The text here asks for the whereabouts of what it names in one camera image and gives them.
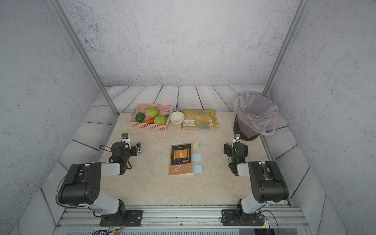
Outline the brown black paperback book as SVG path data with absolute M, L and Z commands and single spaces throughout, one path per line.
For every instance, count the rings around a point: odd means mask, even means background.
M 192 144 L 171 146 L 169 176 L 193 175 Z

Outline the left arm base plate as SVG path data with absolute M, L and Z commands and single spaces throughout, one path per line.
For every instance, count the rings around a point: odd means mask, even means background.
M 143 210 L 123 210 L 112 215 L 102 215 L 100 227 L 139 227 L 141 226 Z

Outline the green sticky note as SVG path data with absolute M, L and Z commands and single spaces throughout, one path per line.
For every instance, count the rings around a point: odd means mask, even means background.
M 199 143 L 198 143 L 198 142 L 195 142 L 195 143 L 192 145 L 192 151 L 196 151 L 198 148 L 199 148 Z

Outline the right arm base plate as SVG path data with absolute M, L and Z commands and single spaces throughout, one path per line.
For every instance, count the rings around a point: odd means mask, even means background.
M 222 210 L 221 223 L 224 226 L 264 226 L 261 214 L 247 214 L 235 209 Z

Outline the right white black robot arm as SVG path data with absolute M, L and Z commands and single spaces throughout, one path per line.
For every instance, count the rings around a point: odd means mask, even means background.
M 289 190 L 275 161 L 246 162 L 248 146 L 240 142 L 224 144 L 224 154 L 231 161 L 228 166 L 238 177 L 248 177 L 252 193 L 240 199 L 234 210 L 222 210 L 224 226 L 265 226 L 262 208 L 270 202 L 287 200 Z

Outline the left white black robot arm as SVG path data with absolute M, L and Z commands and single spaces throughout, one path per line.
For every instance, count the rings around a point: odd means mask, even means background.
M 141 154 L 141 144 L 130 146 L 127 142 L 116 142 L 111 153 L 107 163 L 71 165 L 57 191 L 57 202 L 64 207 L 87 207 L 93 213 L 99 212 L 101 227 L 138 227 L 143 211 L 126 210 L 122 200 L 102 193 L 100 187 L 103 178 L 121 176 L 132 168 L 129 159 Z

